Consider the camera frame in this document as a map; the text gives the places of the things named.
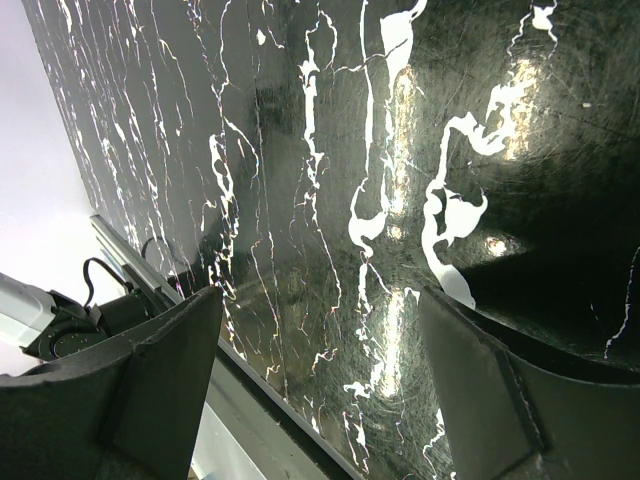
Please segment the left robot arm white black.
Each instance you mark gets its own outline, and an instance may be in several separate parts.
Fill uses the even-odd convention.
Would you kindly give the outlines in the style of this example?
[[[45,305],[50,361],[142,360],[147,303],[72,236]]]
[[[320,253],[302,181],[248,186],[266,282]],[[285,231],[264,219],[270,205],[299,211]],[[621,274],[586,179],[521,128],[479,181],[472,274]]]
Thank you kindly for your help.
[[[101,305],[93,302],[91,264],[102,267],[125,294]],[[85,350],[135,328],[178,302],[145,282],[131,264],[119,271],[96,257],[83,264],[88,298],[81,304],[57,291],[45,291],[1,276],[1,340],[27,356],[49,362]]]

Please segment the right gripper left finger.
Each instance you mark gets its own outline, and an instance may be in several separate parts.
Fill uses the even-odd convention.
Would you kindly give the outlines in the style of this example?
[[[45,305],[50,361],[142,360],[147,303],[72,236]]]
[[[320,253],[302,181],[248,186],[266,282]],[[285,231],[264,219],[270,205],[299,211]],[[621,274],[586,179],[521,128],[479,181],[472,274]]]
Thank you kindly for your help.
[[[1,378],[4,479],[185,479],[216,357],[206,287],[135,328]]]

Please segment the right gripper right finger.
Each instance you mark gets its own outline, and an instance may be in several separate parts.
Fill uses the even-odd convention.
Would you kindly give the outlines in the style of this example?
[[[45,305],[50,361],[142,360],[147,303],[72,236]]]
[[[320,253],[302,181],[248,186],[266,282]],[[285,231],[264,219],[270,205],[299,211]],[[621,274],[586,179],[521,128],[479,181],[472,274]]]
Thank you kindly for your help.
[[[419,311],[458,478],[638,478],[638,373],[551,347],[439,290],[422,290]]]

